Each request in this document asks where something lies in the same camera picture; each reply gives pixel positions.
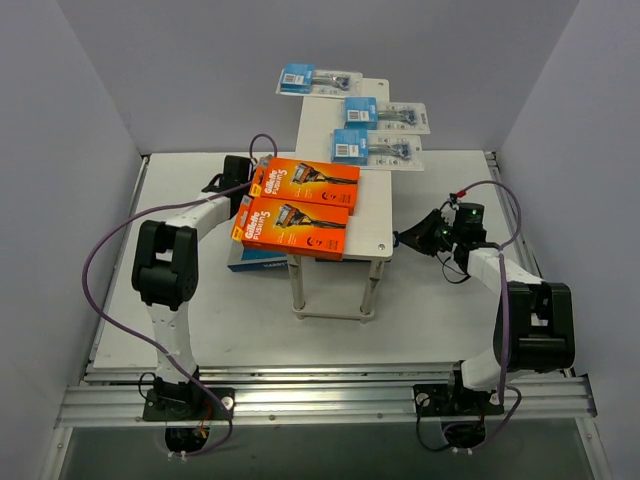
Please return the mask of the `orange Fusion5 razor box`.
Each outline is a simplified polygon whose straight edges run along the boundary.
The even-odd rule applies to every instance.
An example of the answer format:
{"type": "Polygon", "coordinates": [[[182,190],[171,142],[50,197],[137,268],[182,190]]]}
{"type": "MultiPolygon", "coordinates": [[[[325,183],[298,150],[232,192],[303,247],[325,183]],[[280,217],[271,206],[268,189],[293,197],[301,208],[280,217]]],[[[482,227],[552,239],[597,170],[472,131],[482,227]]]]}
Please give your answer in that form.
{"type": "Polygon", "coordinates": [[[274,198],[244,197],[231,238],[246,248],[314,258],[343,258],[349,212],[274,198]]]}
{"type": "Polygon", "coordinates": [[[264,157],[256,167],[249,195],[356,210],[360,169],[356,166],[264,157]]]}

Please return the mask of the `clear blue-card razor blister pack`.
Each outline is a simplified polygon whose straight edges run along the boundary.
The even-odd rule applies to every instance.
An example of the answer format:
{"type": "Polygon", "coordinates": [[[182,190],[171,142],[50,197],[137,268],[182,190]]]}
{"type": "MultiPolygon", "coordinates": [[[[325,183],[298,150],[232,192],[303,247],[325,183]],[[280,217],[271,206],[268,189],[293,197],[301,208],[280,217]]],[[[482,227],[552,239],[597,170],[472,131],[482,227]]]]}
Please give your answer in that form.
{"type": "Polygon", "coordinates": [[[425,169],[419,136],[336,129],[330,139],[332,163],[369,170],[420,172],[425,169]]]}

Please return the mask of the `Gillette SkinGuard blister pack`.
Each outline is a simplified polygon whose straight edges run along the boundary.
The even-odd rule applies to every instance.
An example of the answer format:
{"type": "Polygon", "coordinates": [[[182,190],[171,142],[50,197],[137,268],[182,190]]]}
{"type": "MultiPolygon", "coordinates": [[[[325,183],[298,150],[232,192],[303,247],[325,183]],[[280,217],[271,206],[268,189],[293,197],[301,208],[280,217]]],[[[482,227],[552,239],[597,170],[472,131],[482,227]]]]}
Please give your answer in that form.
{"type": "Polygon", "coordinates": [[[431,133],[423,103],[379,101],[375,97],[348,97],[343,102],[346,129],[431,133]]]}

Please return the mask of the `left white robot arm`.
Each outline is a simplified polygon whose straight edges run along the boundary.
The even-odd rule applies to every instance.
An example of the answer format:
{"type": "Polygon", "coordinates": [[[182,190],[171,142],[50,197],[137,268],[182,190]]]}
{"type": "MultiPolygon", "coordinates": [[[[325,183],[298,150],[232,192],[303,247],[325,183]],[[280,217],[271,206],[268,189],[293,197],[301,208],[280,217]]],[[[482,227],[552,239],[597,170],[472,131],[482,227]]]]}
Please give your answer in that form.
{"type": "Polygon", "coordinates": [[[153,380],[155,401],[179,419],[194,417],[202,405],[196,385],[199,367],[189,331],[189,301],[199,281],[198,244],[238,212],[249,192],[253,163],[241,156],[224,158],[223,170],[197,199],[176,208],[166,220],[146,220],[139,228],[132,287],[150,315],[158,363],[153,380]]]}

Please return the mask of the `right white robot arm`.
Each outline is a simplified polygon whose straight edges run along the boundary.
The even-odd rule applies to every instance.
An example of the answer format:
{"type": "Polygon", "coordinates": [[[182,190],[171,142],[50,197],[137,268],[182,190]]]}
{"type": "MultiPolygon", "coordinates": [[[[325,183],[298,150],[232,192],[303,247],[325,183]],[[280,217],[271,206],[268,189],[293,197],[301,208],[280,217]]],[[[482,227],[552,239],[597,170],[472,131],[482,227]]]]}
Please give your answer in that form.
{"type": "Polygon", "coordinates": [[[575,335],[572,293],[568,285],[548,282],[504,256],[487,240],[484,206],[459,204],[451,220],[432,210],[397,242],[430,257],[449,253],[463,277],[481,282],[499,297],[492,344],[464,360],[459,378],[444,388],[444,400],[455,412],[469,411],[480,391],[506,390],[518,374],[549,373],[573,366],[575,335]]]}

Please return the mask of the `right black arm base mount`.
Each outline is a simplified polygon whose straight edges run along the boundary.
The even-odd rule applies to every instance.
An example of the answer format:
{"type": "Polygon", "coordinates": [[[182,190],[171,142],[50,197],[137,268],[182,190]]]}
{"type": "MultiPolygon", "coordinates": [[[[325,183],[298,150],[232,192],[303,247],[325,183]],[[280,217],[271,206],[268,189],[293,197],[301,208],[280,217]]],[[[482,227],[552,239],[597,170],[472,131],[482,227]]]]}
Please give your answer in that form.
{"type": "Polygon", "coordinates": [[[416,415],[428,417],[498,416],[504,407],[491,402],[490,392],[474,391],[444,383],[412,387],[416,415]]]}

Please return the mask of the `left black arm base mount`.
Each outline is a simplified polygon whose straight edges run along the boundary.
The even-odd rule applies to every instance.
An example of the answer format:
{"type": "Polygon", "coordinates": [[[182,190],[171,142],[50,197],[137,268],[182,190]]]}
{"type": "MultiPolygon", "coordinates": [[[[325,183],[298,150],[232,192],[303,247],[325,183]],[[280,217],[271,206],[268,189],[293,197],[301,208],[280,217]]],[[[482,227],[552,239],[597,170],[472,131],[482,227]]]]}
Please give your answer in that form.
{"type": "Polygon", "coordinates": [[[233,417],[235,390],[212,388],[225,405],[225,410],[210,395],[199,389],[179,393],[158,393],[151,389],[146,394],[142,419],[147,422],[188,422],[201,420],[225,421],[233,417]]]}

